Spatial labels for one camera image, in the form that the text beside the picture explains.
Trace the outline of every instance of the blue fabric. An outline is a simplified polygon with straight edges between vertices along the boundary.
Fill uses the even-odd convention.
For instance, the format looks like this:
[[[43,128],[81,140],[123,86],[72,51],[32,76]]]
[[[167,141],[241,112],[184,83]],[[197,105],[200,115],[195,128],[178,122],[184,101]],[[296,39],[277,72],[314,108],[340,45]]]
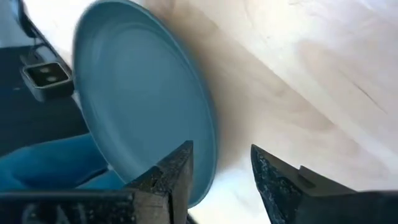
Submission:
[[[23,147],[0,158],[0,190],[120,189],[89,134]]]

